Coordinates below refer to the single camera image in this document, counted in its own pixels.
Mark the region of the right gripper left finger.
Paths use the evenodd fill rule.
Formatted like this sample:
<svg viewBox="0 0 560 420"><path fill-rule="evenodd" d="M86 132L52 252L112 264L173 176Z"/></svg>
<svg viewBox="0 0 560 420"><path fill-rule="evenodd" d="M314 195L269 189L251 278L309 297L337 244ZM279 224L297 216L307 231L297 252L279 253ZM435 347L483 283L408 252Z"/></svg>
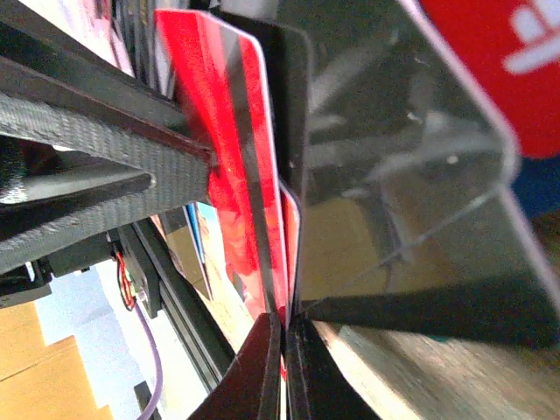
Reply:
<svg viewBox="0 0 560 420"><path fill-rule="evenodd" d="M2 272L203 197L210 158L89 1L2 2Z"/></svg>

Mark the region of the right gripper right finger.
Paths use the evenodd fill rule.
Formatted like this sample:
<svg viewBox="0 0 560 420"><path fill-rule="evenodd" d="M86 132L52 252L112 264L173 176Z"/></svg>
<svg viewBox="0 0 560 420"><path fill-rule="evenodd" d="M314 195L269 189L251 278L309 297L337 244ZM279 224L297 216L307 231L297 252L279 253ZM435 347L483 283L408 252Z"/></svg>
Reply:
<svg viewBox="0 0 560 420"><path fill-rule="evenodd" d="M225 376L190 418L278 419L280 350L277 315L259 315Z"/></svg>

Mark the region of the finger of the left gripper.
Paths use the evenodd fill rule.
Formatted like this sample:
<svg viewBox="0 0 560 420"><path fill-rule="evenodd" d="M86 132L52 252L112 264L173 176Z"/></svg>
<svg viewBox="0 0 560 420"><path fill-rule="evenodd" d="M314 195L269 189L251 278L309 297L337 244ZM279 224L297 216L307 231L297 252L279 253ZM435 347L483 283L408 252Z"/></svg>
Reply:
<svg viewBox="0 0 560 420"><path fill-rule="evenodd" d="M345 379L308 318L290 322L286 355L291 419L379 417Z"/></svg>

